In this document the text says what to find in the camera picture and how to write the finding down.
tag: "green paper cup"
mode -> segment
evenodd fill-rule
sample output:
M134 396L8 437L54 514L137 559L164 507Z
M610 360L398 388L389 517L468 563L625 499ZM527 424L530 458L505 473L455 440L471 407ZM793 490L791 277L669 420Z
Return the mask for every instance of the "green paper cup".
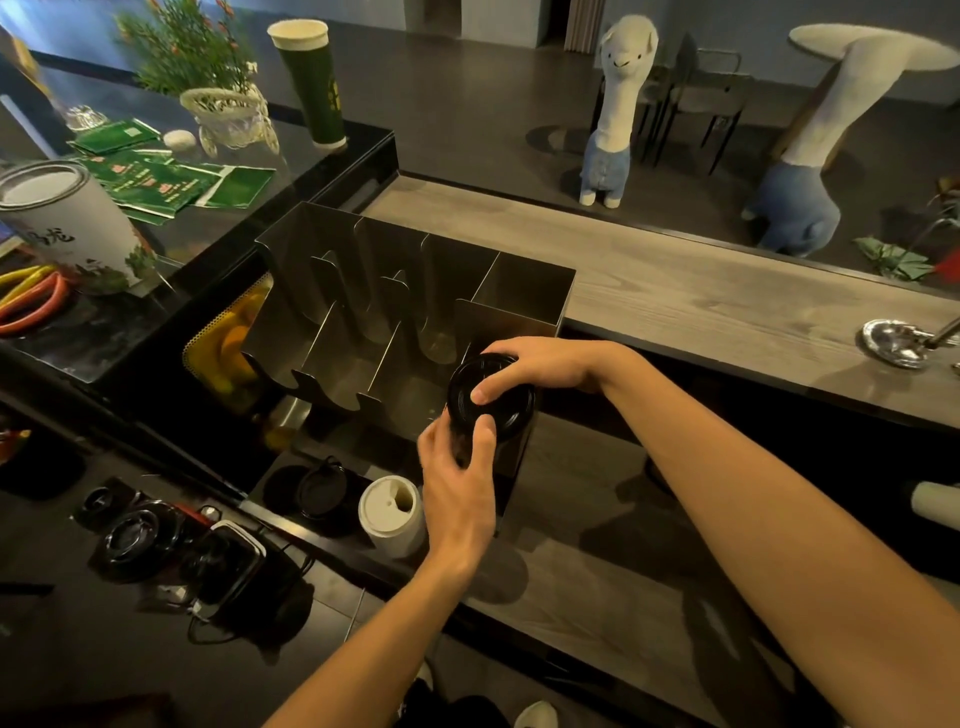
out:
M303 118L319 149L347 144L340 93L333 77L330 36L321 20L280 20L267 28L300 97Z

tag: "metal divider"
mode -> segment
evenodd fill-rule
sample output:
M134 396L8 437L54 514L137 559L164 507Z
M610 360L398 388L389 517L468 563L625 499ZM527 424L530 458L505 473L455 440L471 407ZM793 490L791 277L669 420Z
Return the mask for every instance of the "metal divider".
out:
M409 440L443 411L469 352L555 335L574 275L309 203L257 242L275 287L244 355L295 397Z

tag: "cup lid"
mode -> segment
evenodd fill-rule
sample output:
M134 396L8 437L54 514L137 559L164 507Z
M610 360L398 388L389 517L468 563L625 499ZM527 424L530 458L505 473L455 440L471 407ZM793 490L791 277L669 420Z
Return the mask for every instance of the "cup lid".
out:
M335 510L346 495L347 472L338 465L322 463L303 477L295 498L304 516L318 519Z
M360 497L360 523L368 533L381 537L407 530L419 510L417 486L400 475L378 478Z
M504 353L482 353L468 359L453 373L446 390L446 406L453 426L472 435L481 415L491 415L496 424L496 441L505 442L519 434L534 416L536 390L532 384L508 389L489 404L474 404L470 392L488 376L506 369L516 358Z

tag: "black cup lid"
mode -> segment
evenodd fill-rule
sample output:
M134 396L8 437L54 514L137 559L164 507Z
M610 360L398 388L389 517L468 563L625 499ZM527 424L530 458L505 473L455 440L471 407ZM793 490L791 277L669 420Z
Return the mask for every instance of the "black cup lid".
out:
M496 424L496 441L502 443L527 426L534 416L535 390L532 384L508 389L489 404L474 404L470 399L470 392L477 384L515 361L513 356L505 353L482 353L457 367L446 390L446 407L455 429L471 435L480 415L491 415Z
M337 463L322 463L297 486L296 501L308 519L320 519L335 510L347 496L347 472Z

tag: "glass countertop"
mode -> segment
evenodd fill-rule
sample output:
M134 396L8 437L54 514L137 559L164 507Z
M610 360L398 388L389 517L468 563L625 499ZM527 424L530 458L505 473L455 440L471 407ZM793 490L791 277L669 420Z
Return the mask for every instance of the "glass countertop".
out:
M87 105L111 120L135 117L161 133L197 123L178 100L127 84L64 70L44 69L44 81L64 108ZM298 115L280 109L286 119ZM299 201L312 200L361 159L392 140L393 134L346 122L348 146L331 155L317 150L304 126L273 121L280 154L262 142L207 158L198 145L194 161L276 169L270 183L246 209L188 206L162 226L136 223L160 256L158 271L167 284L143 297L130 293L104 297L74 294L50 322L3 346L54 367L84 384L95 382L178 310L226 276L252 251L254 239ZM22 253L0 259L0 273L29 264Z

